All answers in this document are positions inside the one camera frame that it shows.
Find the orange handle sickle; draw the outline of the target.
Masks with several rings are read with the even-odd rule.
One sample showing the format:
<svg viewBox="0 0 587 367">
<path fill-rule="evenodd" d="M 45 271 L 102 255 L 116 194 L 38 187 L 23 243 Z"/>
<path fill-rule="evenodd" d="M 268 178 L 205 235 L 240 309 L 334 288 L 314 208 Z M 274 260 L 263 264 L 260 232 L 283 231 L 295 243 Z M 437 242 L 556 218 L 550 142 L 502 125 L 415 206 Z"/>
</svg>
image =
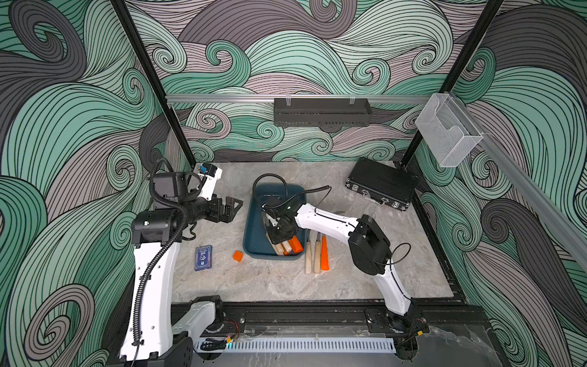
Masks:
<svg viewBox="0 0 587 367">
<path fill-rule="evenodd" d="M 288 241 L 288 244 L 290 245 L 292 252 L 294 254 L 300 254 L 304 251 L 304 247 L 301 245 L 301 242 L 299 241 L 299 239 L 294 236 L 292 239 L 290 239 Z"/>
<path fill-rule="evenodd" d="M 320 254 L 320 269 L 324 272 L 330 270 L 330 260 L 327 246 L 327 237 L 321 236 L 321 254 Z"/>
</svg>

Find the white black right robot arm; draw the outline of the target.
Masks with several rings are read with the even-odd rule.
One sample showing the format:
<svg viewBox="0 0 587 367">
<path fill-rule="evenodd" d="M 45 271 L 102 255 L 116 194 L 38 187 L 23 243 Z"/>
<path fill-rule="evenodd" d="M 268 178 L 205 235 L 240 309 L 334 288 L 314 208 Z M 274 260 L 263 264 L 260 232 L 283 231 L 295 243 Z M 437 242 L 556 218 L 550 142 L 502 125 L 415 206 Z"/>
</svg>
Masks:
<svg viewBox="0 0 587 367">
<path fill-rule="evenodd" d="M 257 194 L 258 184 L 267 177 L 282 183 L 282 198 L 269 200 Z M 354 266 L 374 278 L 387 310 L 407 317 L 412 310 L 411 298 L 397 276 L 391 243 L 375 219 L 366 214 L 355 218 L 328 212 L 308 203 L 305 198 L 307 194 L 328 193 L 331 189 L 330 185 L 325 185 L 289 194 L 283 177 L 272 173 L 257 177 L 252 186 L 252 197 L 264 213 L 266 236 L 277 245 L 292 240 L 301 230 L 313 230 L 346 243 Z"/>
</svg>

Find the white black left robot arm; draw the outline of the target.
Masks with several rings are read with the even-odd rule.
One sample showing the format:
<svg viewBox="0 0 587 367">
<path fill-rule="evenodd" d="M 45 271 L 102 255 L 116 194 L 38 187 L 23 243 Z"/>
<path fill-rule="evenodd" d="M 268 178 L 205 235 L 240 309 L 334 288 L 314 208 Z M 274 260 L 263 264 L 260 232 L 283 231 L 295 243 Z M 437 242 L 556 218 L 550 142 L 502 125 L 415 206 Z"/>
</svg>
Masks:
<svg viewBox="0 0 587 367">
<path fill-rule="evenodd" d="M 185 240 L 183 232 L 200 220 L 231 223 L 242 207 L 233 197 L 215 195 L 222 170 L 211 163 L 197 171 L 173 171 L 162 158 L 149 178 L 154 208 L 131 223 L 135 282 L 128 330 L 115 366 L 189 366 L 195 342 L 208 328 L 222 328 L 220 297 L 205 297 L 190 306 L 176 323 L 171 320 L 173 275 Z"/>
</svg>

